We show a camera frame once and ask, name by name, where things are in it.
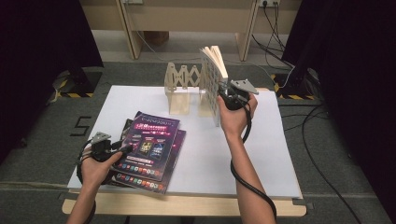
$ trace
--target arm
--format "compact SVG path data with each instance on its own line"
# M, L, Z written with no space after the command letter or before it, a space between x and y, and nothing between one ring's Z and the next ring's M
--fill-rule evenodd
M250 100L247 108L250 108L250 115L253 118L257 107L257 100L253 94L249 95ZM244 109L230 111L218 96L219 110L221 117L221 128L230 148L233 166L236 172L250 185L262 192L264 188L257 176L257 173L250 161L250 158L242 141L241 134L247 126L246 112ZM236 181L236 194L239 211L245 224L249 223L276 223L271 206L260 196L250 191Z
M84 223L87 220L101 183L105 180L110 166L116 162L121 155L122 153L118 152L104 162L96 161L93 158L87 158L83 161L81 165L83 179L81 192L67 219L67 223Z

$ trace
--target gray carpet floor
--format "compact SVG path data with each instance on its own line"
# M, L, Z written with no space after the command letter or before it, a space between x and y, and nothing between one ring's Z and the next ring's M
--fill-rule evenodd
M92 98L58 98L46 107L26 136L27 146L13 149L0 166L0 223L65 223L65 186L111 85L162 86L167 63L105 63L94 68L103 75ZM279 72L266 67L269 74ZM254 65L227 65L230 78L248 78L255 87L273 90L272 80ZM310 160L339 191L363 223L390 223L361 168L350 158L326 106L316 110L302 133L306 115L322 104L279 99L285 135L308 212L304 217L280 217L278 223L356 223ZM76 128L78 118L84 117ZM96 216L92 223L124 223L125 217ZM158 218L131 217L131 223L158 223ZM220 223L219 219L211 223ZM223 219L237 223L237 219Z

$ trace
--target open book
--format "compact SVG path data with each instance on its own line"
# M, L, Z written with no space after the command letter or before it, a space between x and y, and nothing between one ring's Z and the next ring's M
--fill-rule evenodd
M205 97L209 103L216 126L219 126L219 106L216 100L219 85L226 85L228 81L227 70L218 46L201 49L202 74L200 85L205 90Z

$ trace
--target stack of magazines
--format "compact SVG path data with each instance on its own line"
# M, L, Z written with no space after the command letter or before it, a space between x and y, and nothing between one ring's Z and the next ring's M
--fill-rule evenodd
M140 111L127 119L121 147L133 150L111 168L113 184L165 194L186 136L179 123Z

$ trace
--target black curtain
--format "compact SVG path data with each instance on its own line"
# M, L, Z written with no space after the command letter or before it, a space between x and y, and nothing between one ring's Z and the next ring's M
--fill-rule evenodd
M339 3L309 67L350 153L396 223L396 1ZM289 60L301 56L323 4L302 2L285 50Z
M78 0L2 1L0 162L26 136L63 71L103 66Z

